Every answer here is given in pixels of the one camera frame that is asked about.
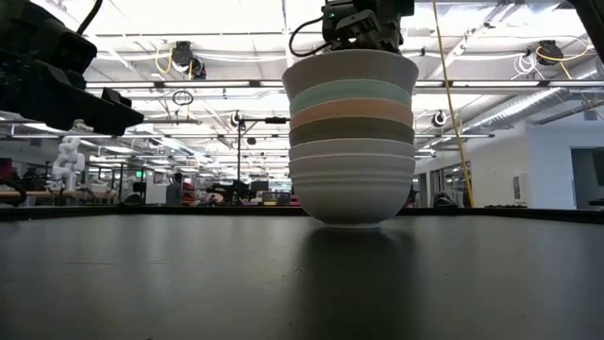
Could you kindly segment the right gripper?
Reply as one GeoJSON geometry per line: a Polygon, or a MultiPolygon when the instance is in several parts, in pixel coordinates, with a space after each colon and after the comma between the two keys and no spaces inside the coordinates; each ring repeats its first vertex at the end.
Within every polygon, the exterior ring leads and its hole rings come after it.
{"type": "Polygon", "coordinates": [[[376,14],[363,9],[343,18],[336,26],[335,34],[329,36],[329,50],[371,49],[400,53],[404,43],[401,34],[400,14],[376,14]]]}

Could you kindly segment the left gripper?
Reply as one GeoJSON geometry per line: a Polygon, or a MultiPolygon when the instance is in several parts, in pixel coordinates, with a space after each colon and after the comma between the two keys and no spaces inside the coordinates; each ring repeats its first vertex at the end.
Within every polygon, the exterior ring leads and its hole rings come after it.
{"type": "Polygon", "coordinates": [[[62,130],[82,120],[94,132],[111,136],[143,121],[129,98],[111,88],[101,96],[88,93],[83,75],[35,60],[35,53],[0,47],[0,111],[62,130]]]}

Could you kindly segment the off-white smooth bowl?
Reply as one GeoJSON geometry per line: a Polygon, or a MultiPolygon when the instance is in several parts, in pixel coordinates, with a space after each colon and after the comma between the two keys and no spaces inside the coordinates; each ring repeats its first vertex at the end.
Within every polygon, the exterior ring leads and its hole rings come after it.
{"type": "Polygon", "coordinates": [[[316,85],[348,79],[384,81],[410,92],[418,76],[417,65],[400,54],[351,49],[302,59],[283,73],[281,81],[292,100],[316,85]]]}

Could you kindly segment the mint green bowl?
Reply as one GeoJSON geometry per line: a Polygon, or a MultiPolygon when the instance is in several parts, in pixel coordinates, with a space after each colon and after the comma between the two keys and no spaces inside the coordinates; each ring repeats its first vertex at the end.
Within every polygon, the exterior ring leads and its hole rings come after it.
{"type": "Polygon", "coordinates": [[[343,99],[385,99],[411,104],[411,94],[388,82],[373,79],[346,79],[319,84],[302,91],[290,100],[290,116],[310,107],[343,99]]]}

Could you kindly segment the orange bowl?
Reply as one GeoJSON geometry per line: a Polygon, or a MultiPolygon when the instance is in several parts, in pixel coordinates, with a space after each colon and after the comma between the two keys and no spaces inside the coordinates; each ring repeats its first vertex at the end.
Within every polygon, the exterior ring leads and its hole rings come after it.
{"type": "Polygon", "coordinates": [[[386,99],[353,98],[328,101],[292,116],[290,129],[325,119],[377,118],[412,126],[411,106],[386,99]]]}

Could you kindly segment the beige bowl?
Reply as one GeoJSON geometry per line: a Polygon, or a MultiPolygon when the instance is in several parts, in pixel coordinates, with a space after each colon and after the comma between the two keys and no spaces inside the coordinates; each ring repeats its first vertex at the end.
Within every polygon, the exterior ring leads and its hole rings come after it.
{"type": "Polygon", "coordinates": [[[412,127],[392,120],[372,117],[330,118],[292,128],[290,147],[331,139],[368,138],[393,140],[412,144],[412,127]]]}

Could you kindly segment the white robot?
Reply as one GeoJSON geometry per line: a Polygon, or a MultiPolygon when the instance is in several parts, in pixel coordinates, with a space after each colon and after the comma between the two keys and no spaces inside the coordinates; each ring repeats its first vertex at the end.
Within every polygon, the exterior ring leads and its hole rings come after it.
{"type": "Polygon", "coordinates": [[[76,175],[85,168],[85,156],[78,152],[80,143],[79,138],[66,136],[59,144],[59,153],[52,165],[52,179],[49,184],[52,192],[70,192],[76,188],[76,175]]]}

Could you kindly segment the person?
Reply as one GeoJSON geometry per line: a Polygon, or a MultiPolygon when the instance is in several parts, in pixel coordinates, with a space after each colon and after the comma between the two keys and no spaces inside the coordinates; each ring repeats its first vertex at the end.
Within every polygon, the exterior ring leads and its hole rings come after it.
{"type": "Polygon", "coordinates": [[[165,202],[167,206],[182,204],[182,174],[175,173],[173,181],[166,187],[165,202]]]}

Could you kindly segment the black pole stand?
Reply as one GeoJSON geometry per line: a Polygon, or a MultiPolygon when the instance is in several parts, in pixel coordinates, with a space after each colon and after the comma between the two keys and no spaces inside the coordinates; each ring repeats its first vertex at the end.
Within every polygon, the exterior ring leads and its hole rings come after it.
{"type": "Polygon", "coordinates": [[[273,125],[284,125],[291,121],[290,118],[280,116],[270,116],[265,118],[243,118],[238,112],[233,115],[233,119],[237,126],[237,180],[241,179],[241,164],[242,164],[242,125],[243,123],[264,123],[273,125]]]}

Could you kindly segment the pink bowl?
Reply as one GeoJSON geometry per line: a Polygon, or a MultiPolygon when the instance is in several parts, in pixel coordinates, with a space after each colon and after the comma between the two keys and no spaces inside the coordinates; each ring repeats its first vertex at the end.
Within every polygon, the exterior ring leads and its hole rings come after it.
{"type": "Polygon", "coordinates": [[[402,209],[415,159],[387,154],[332,154],[290,161],[302,209],[329,227],[372,229],[402,209]]]}

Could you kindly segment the ceiling light rail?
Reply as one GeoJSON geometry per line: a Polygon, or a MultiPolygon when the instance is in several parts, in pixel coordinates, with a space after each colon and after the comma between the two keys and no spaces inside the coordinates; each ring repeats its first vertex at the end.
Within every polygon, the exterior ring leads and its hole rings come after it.
{"type": "MultiPolygon", "coordinates": [[[[419,80],[415,89],[531,89],[531,88],[599,88],[604,80],[419,80]]],[[[210,89],[210,88],[282,88],[280,80],[200,80],[200,81],[115,81],[88,82],[87,90],[112,89],[210,89]]]]}

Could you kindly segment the silver ventilation duct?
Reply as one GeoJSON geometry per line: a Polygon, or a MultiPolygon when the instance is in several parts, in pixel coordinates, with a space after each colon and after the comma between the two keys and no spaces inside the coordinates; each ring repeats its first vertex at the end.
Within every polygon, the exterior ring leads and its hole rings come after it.
{"type": "Polygon", "coordinates": [[[517,95],[502,104],[488,109],[475,120],[464,124],[461,132],[474,133],[481,128],[495,128],[509,125],[538,111],[564,103],[571,97],[571,91],[569,87],[558,86],[558,83],[567,81],[568,78],[562,79],[561,77],[550,79],[548,87],[536,93],[517,95]]]}

